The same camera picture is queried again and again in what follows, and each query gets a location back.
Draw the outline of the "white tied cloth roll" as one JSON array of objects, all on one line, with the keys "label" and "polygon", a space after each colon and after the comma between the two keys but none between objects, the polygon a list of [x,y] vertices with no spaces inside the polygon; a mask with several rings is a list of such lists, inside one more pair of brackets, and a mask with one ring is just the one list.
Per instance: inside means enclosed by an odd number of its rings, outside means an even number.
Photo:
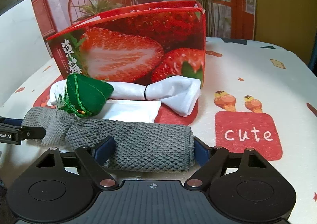
[{"label": "white tied cloth roll", "polygon": [[[160,101],[179,116],[189,116],[201,95],[201,81],[195,78],[172,76],[150,85],[126,82],[107,82],[114,87],[108,100]],[[51,86],[49,106],[57,107],[57,97],[63,92],[66,79]]]}]

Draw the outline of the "red strawberry cardboard box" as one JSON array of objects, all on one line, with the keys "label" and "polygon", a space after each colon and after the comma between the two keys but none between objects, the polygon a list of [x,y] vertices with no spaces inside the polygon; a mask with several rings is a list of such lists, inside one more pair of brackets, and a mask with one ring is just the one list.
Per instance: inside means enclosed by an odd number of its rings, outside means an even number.
[{"label": "red strawberry cardboard box", "polygon": [[176,75],[203,80],[205,38],[201,4],[172,0],[98,13],[47,41],[63,77],[150,84]]}]

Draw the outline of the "green zongzi pouch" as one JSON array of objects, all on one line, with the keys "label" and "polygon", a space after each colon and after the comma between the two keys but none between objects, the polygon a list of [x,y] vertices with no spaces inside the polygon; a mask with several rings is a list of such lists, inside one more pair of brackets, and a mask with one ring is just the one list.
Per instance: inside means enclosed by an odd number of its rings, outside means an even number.
[{"label": "green zongzi pouch", "polygon": [[57,97],[57,108],[79,118],[96,116],[113,91],[114,87],[104,81],[74,73]]}]

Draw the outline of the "grey knitted cloth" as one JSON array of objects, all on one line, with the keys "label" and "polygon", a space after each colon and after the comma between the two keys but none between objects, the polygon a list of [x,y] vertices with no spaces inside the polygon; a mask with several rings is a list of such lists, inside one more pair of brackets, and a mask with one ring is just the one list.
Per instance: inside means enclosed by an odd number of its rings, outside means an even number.
[{"label": "grey knitted cloth", "polygon": [[63,110],[34,107],[21,123],[43,127],[43,147],[70,150],[97,145],[114,138],[115,152],[104,163],[107,168],[139,172],[187,172],[195,164],[193,133],[189,126],[108,119],[78,118]]}]

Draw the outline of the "cartoon bear table mat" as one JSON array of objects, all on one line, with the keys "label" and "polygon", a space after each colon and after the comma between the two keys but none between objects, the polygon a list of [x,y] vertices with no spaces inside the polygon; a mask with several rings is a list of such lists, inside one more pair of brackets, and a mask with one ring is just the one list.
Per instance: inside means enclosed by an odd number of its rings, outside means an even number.
[{"label": "cartoon bear table mat", "polygon": [[254,147],[296,190],[291,223],[316,223],[316,76],[294,53],[209,38],[192,113],[162,105],[157,119],[190,125],[208,145]]}]

